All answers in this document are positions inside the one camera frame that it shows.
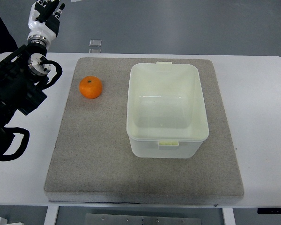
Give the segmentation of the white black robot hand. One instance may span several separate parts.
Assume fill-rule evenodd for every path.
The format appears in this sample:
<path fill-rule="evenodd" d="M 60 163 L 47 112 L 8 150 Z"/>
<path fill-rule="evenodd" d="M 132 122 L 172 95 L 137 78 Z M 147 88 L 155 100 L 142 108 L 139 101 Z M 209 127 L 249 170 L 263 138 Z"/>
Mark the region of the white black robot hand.
<path fill-rule="evenodd" d="M 54 40 L 59 34 L 59 20 L 65 6 L 60 0 L 37 0 L 29 15 L 28 42 L 36 38 L 47 42 Z"/>

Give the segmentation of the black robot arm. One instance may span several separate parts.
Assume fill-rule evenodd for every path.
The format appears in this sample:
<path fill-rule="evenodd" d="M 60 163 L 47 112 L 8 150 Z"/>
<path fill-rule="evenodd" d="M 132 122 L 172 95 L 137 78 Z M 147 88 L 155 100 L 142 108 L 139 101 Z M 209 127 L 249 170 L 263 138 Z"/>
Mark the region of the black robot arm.
<path fill-rule="evenodd" d="M 22 45 L 0 62 L 0 161 L 12 161 L 26 150 L 30 132 L 7 127 L 16 111 L 28 115 L 46 99 L 44 90 L 62 75 L 61 66 L 46 58 L 49 39 L 30 35 Z"/>

